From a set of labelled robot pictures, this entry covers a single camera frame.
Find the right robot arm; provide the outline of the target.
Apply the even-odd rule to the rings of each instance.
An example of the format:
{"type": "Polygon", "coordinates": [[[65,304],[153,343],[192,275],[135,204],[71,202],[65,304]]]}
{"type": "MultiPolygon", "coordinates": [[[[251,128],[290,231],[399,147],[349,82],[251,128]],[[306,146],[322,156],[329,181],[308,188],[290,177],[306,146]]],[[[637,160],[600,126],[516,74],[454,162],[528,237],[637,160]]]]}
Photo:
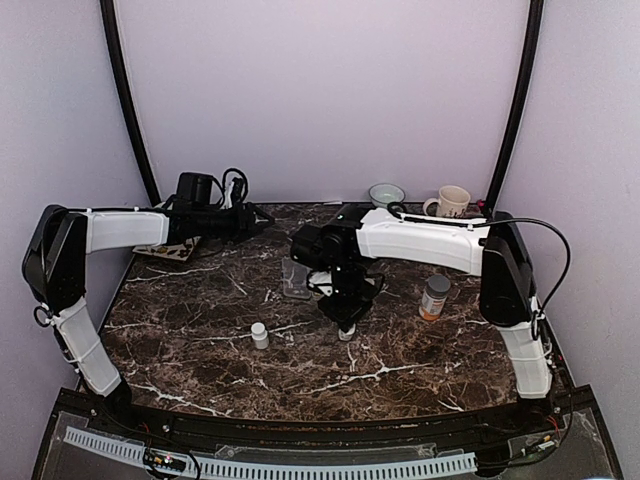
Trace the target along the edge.
{"type": "Polygon", "coordinates": [[[371,308],[381,288],[369,276],[378,259],[437,265],[480,278],[479,309],[499,331],[520,398],[510,424],[534,432],[549,416],[549,351],[540,327],[547,303],[537,294],[531,257],[518,226],[499,212],[488,220],[416,215],[399,202],[388,208],[342,207],[322,227],[305,224],[292,236],[291,258],[308,267],[307,286],[321,294],[319,309],[343,332],[371,308]]]}

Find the orange pill bottle grey cap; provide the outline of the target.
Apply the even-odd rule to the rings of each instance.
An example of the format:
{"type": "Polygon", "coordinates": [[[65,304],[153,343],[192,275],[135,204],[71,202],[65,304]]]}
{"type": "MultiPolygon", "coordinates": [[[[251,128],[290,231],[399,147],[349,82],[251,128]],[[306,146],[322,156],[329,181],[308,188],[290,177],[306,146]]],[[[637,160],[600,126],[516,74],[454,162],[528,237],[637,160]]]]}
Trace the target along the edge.
{"type": "Polygon", "coordinates": [[[435,274],[427,279],[419,306],[423,319],[435,321],[440,317],[450,288],[451,282],[444,275],[435,274]]]}

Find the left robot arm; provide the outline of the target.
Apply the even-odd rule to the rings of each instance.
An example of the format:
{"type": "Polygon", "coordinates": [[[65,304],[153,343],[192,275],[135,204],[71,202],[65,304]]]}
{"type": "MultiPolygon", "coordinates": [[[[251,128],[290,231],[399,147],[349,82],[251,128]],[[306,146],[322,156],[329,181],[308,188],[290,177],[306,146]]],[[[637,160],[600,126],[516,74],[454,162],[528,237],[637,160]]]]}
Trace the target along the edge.
{"type": "Polygon", "coordinates": [[[195,238],[224,245],[250,240],[275,220],[249,193],[245,173],[229,168],[220,178],[183,172],[174,192],[152,206],[44,208],[21,264],[36,301],[33,316],[53,332],[85,389],[108,400],[101,417],[120,436],[134,435],[141,415],[124,400],[130,387],[103,343],[103,323],[94,318],[90,290],[99,267],[116,260],[116,273],[125,275],[136,247],[178,246],[195,238]]]}

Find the clear plastic pill organizer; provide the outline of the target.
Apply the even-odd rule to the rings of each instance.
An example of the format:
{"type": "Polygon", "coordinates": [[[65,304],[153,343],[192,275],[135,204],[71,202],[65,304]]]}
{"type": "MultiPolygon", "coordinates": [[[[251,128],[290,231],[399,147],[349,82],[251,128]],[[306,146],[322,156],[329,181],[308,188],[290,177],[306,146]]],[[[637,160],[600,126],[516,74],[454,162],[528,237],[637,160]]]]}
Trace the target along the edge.
{"type": "Polygon", "coordinates": [[[307,287],[307,276],[310,269],[289,257],[283,257],[281,262],[282,291],[286,298],[308,300],[312,297],[307,287]]]}

